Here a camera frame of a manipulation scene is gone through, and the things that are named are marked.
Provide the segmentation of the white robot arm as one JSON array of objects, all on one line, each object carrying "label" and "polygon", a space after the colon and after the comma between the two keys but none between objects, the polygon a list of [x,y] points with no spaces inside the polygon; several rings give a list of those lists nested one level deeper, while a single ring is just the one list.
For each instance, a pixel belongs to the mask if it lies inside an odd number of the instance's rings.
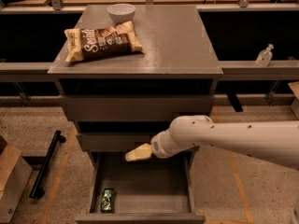
[{"label": "white robot arm", "polygon": [[125,154],[127,161],[168,159],[201,145],[230,150],[299,169],[299,121],[215,123],[202,115],[180,116],[151,141]]}]

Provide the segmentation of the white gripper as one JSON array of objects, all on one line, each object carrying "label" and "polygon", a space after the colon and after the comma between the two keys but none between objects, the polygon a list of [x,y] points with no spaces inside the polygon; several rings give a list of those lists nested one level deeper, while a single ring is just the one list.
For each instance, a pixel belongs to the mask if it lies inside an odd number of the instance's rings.
[{"label": "white gripper", "polygon": [[154,154],[157,158],[168,159],[178,153],[176,143],[168,130],[152,137],[150,144],[145,143],[125,154],[127,161],[143,161]]}]

